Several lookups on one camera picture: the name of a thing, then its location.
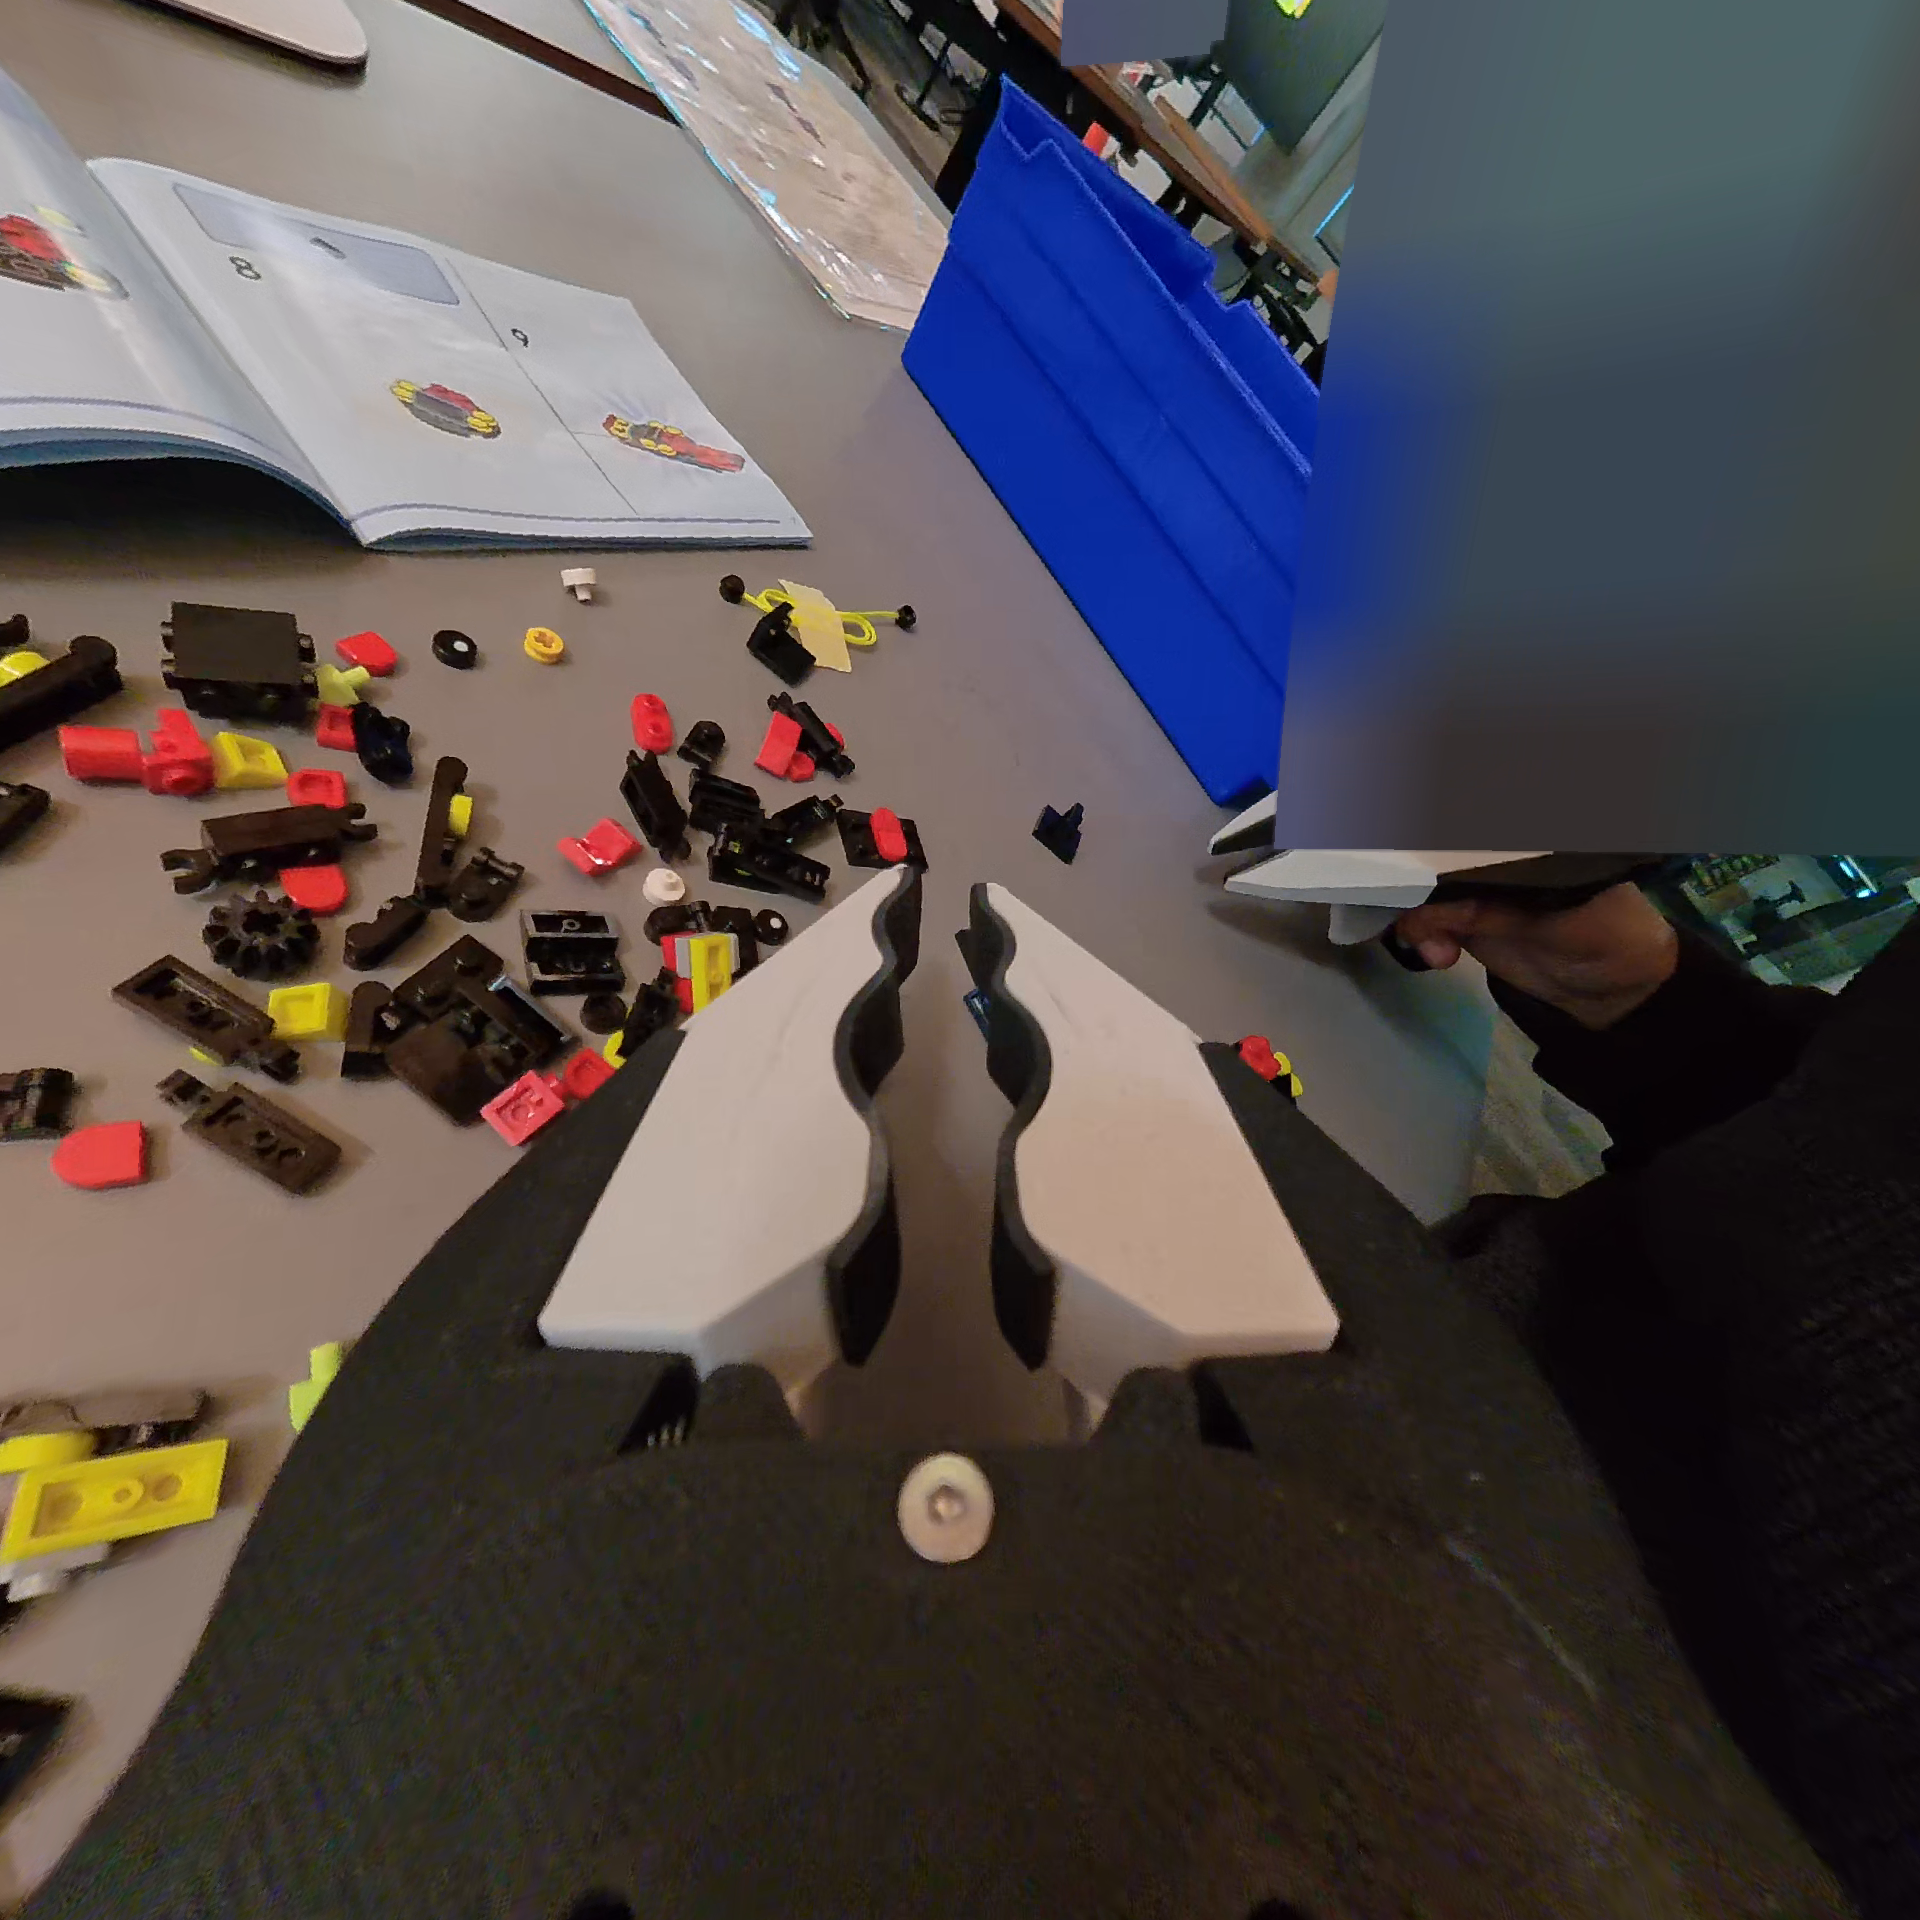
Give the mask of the blue plastic bin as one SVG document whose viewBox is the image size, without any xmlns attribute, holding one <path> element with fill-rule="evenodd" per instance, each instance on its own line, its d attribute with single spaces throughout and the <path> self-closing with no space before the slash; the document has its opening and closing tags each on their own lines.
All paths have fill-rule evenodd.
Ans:
<svg viewBox="0 0 1920 1920">
<path fill-rule="evenodd" d="M 1015 79 L 903 374 L 1206 796 L 1272 789 L 1315 386 Z"/>
</svg>

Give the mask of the lego instruction booklet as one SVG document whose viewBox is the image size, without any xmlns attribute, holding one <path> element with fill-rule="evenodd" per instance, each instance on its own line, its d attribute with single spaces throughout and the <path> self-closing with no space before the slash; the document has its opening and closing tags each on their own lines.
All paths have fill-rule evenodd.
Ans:
<svg viewBox="0 0 1920 1920">
<path fill-rule="evenodd" d="M 81 159 L 0 79 L 0 460 L 223 460 L 366 552 L 807 545 L 631 303 Z"/>
</svg>

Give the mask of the white flat board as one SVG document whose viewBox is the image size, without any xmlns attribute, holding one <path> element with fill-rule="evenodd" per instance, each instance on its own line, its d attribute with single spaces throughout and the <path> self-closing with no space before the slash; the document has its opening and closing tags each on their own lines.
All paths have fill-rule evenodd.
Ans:
<svg viewBox="0 0 1920 1920">
<path fill-rule="evenodd" d="M 323 69 L 366 67 L 366 30 L 349 0 L 153 0 L 153 9 L 199 20 Z"/>
</svg>

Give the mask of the person's right hand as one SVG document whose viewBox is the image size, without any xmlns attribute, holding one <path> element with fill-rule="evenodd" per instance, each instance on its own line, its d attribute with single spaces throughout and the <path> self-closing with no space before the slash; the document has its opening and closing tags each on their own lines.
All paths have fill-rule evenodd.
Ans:
<svg viewBox="0 0 1920 1920">
<path fill-rule="evenodd" d="M 1474 959 L 1490 978 L 1604 1032 L 1635 1014 L 1680 970 L 1680 935 L 1635 886 L 1581 905 L 1433 900 L 1392 918 L 1392 939 L 1427 970 Z"/>
</svg>

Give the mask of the clear plastic bag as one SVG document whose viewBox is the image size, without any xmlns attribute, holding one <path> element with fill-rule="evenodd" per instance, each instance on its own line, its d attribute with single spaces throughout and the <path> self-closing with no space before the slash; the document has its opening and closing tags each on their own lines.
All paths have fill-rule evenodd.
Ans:
<svg viewBox="0 0 1920 1920">
<path fill-rule="evenodd" d="M 849 321 L 914 332 L 950 217 L 829 67 L 754 6 L 591 0 L 586 13 Z"/>
</svg>

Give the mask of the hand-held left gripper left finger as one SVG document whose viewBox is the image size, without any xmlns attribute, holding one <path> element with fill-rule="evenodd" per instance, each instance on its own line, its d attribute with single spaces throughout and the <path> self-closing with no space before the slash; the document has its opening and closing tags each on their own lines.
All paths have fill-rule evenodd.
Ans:
<svg viewBox="0 0 1920 1920">
<path fill-rule="evenodd" d="M 880 1089 L 903 1055 L 925 879 L 883 868 L 674 1032 L 534 1315 L 544 1349 L 763 1366 L 798 1403 L 898 1301 Z"/>
</svg>

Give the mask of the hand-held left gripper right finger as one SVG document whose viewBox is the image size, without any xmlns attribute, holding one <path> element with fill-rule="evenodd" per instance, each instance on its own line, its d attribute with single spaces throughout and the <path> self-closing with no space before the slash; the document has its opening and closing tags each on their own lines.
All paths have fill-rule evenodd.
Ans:
<svg viewBox="0 0 1920 1920">
<path fill-rule="evenodd" d="M 1336 1308 L 1225 1089 L 1264 1083 L 1044 926 L 1005 883 L 959 935 L 987 999 L 995 1144 L 989 1301 L 1093 1431 L 1143 1366 L 1315 1360 Z"/>
</svg>

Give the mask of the person's right forearm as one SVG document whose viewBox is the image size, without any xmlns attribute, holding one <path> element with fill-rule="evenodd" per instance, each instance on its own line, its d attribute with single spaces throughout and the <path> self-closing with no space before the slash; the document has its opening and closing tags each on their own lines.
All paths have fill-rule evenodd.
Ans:
<svg viewBox="0 0 1920 1920">
<path fill-rule="evenodd" d="M 1668 978 L 1611 1024 L 1578 1024 L 1494 977 L 1490 993 L 1533 1041 L 1539 1076 L 1608 1131 L 1608 1172 L 1764 1096 L 1840 1010 L 1831 989 L 1764 987 L 1683 929 Z"/>
</svg>

